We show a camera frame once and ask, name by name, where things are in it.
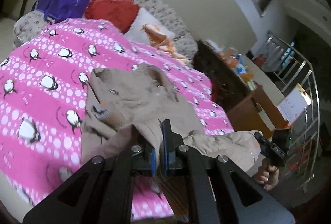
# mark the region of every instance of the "human hand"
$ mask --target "human hand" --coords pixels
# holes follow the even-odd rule
[[[269,191],[278,184],[279,169],[270,164],[270,159],[263,159],[262,166],[253,175],[253,180],[257,184],[264,184],[264,189]]]

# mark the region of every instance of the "red pillow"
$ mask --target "red pillow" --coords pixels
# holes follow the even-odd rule
[[[91,0],[85,10],[87,19],[105,19],[126,33],[139,11],[132,0]]]

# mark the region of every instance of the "metal screw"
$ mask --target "metal screw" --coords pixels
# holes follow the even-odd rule
[[[102,157],[101,156],[95,156],[95,157],[93,157],[92,158],[92,162],[94,163],[94,164],[99,164],[99,163],[101,163],[102,162]]]
[[[222,162],[222,163],[226,163],[229,160],[229,158],[225,155],[219,155],[217,157],[217,159],[218,159],[219,162]]]
[[[134,145],[133,147],[131,147],[131,150],[133,152],[140,152],[141,151],[141,146],[140,145]]]
[[[188,146],[187,145],[180,145],[178,147],[178,149],[182,152],[186,152],[186,151],[188,151]]]

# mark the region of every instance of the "white paper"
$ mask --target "white paper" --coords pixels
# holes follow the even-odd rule
[[[297,84],[291,93],[277,105],[277,108],[290,126],[310,104],[311,100],[307,93],[300,84]]]

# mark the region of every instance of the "bedsheet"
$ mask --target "bedsheet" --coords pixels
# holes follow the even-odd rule
[[[210,100],[204,74],[127,40],[109,21],[67,19],[0,63],[0,169],[23,200],[36,205],[81,166],[79,127],[92,70],[131,72],[142,62],[164,70],[194,105],[206,134],[233,132],[223,109]],[[132,219],[172,214],[153,180],[138,178]]]

